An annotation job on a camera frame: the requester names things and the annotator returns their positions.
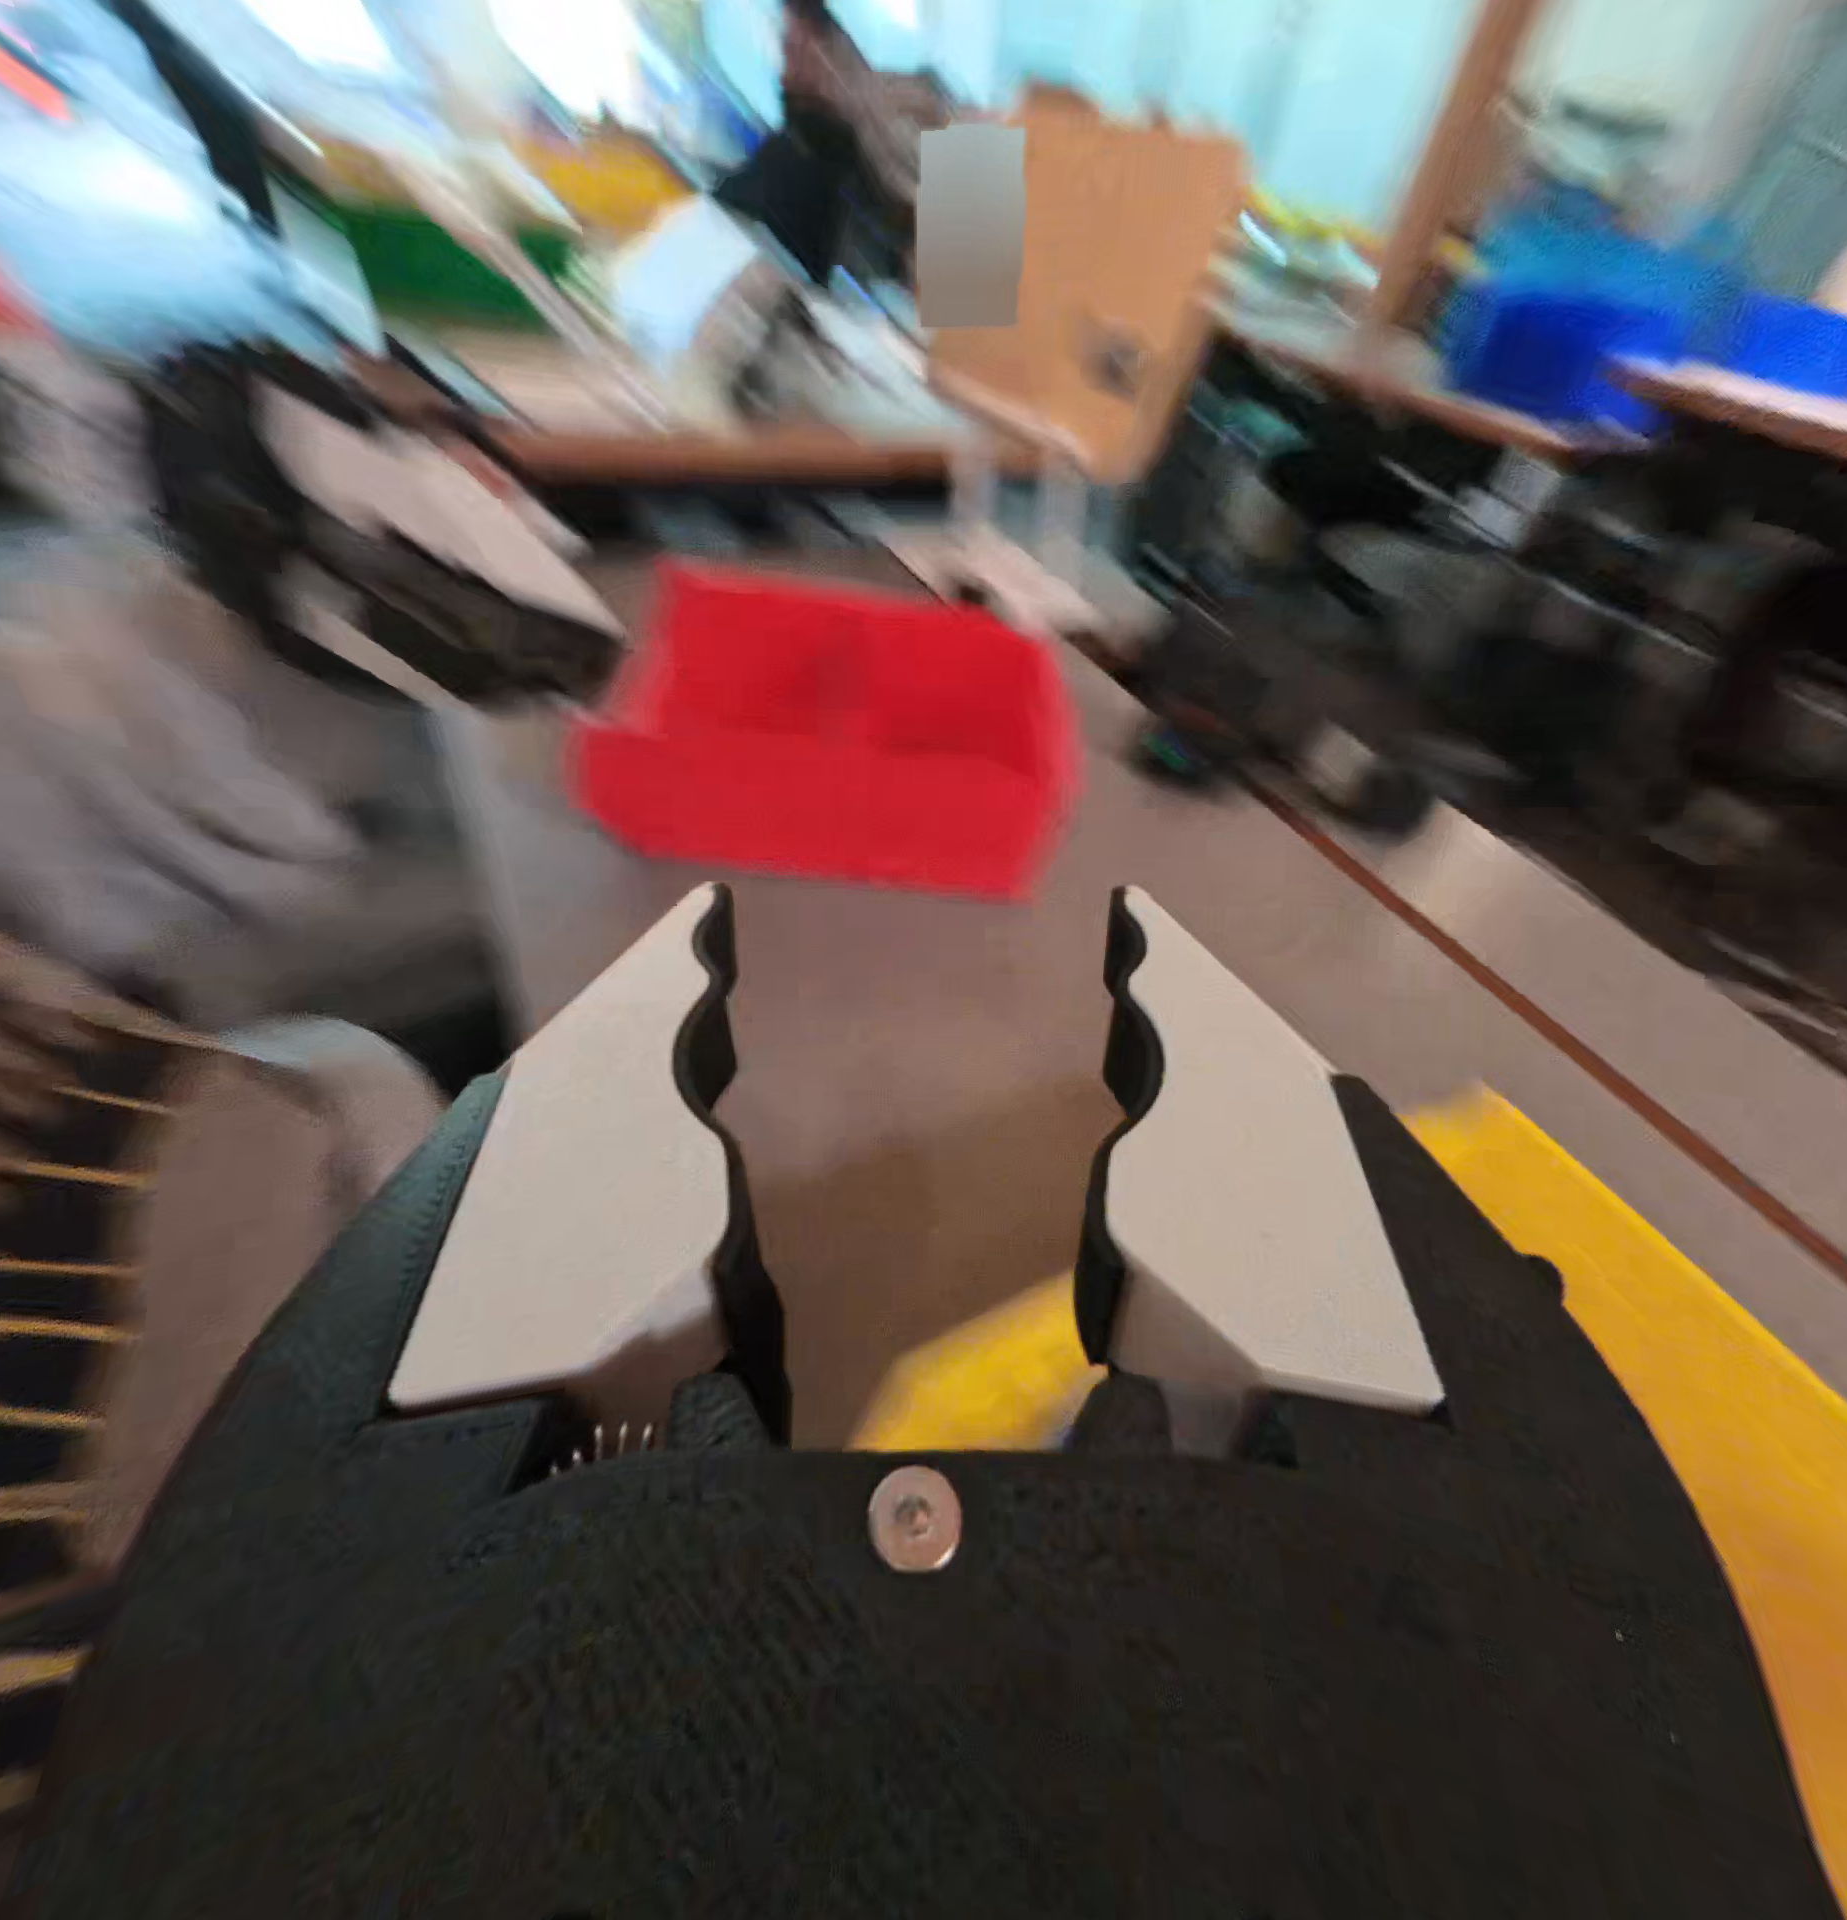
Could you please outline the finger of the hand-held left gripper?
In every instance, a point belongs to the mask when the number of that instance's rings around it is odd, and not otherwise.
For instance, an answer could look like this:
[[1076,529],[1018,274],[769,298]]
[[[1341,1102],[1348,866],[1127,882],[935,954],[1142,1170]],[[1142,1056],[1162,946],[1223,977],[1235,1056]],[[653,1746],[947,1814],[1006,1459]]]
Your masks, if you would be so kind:
[[524,609],[628,637],[619,616],[572,571],[572,529],[485,454],[414,427],[354,427],[278,382],[255,382],[253,415],[295,495],[354,534],[404,537]]
[[367,637],[354,616],[334,603],[296,597],[282,621],[282,655],[334,692],[381,697],[381,702],[419,702],[419,710],[458,710],[461,697],[428,680],[414,664]]

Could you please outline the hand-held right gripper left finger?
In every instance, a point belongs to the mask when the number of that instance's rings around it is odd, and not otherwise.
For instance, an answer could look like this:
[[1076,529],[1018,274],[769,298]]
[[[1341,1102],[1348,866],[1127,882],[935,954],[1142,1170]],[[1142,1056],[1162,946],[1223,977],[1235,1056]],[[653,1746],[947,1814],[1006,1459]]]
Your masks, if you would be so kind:
[[788,1301],[723,1120],[733,987],[733,886],[704,882],[504,1060],[390,1413],[552,1398],[641,1439],[688,1379],[733,1376],[789,1439]]

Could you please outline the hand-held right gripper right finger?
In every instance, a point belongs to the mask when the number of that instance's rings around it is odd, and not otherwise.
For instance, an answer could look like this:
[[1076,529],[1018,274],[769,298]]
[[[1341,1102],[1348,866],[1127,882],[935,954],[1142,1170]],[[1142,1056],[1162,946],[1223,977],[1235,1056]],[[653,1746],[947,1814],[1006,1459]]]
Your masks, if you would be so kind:
[[1341,1116],[1341,1074],[1142,886],[1104,931],[1104,1083],[1072,1321],[1162,1388],[1179,1452],[1270,1398],[1436,1413],[1443,1376]]

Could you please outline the yellow plastic bin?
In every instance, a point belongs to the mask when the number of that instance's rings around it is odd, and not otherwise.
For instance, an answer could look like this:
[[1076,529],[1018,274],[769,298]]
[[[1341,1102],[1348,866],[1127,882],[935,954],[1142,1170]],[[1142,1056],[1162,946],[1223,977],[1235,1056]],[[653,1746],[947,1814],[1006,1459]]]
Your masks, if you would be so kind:
[[[1802,1814],[1847,1916],[1847,1398],[1527,1112],[1473,1083],[1400,1116],[1502,1230],[1559,1256],[1559,1301],[1677,1466],[1747,1618]],[[885,1362],[850,1452],[1040,1452],[1076,1413],[1063,1277]]]

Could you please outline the person's left forearm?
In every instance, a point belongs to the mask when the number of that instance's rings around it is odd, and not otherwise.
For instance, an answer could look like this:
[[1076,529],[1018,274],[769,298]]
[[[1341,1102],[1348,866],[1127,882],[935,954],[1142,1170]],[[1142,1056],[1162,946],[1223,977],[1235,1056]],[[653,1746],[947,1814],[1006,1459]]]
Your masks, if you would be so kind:
[[162,543],[0,523],[0,930],[196,1027],[485,994],[419,702],[267,655]]

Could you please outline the green plastic bin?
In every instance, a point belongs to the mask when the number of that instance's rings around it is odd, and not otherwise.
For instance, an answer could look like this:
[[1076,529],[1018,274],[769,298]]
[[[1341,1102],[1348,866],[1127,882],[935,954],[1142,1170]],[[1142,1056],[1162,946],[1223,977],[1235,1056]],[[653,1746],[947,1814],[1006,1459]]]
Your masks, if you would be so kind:
[[313,211],[334,225],[367,298],[390,319],[524,334],[552,330],[509,274],[483,264],[461,239],[411,207],[329,197],[313,190]]

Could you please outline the red plastic bin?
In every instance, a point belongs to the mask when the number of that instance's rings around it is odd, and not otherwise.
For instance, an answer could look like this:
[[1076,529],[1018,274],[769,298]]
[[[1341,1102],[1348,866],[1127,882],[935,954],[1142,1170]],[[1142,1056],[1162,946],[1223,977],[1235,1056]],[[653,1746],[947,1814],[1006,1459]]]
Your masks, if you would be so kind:
[[1054,650],[988,609],[658,564],[567,806],[647,859],[1034,900],[1084,783]]

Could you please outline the large blue plastic bin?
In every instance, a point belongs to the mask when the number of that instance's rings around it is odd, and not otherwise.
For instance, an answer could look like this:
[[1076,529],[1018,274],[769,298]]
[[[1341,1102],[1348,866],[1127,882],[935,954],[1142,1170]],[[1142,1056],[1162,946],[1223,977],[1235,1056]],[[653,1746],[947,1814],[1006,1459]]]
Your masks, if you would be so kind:
[[1546,427],[1647,439],[1660,413],[1614,366],[1677,366],[1712,334],[1728,271],[1630,230],[1502,230],[1454,290],[1436,354],[1467,399]]

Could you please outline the small blue plastic bin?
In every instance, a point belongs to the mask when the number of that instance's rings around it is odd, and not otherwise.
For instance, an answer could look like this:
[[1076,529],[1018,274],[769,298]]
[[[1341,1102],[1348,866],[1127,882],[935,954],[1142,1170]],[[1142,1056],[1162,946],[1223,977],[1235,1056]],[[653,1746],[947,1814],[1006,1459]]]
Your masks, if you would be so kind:
[[1811,298],[1742,296],[1718,366],[1772,387],[1847,399],[1847,319]]

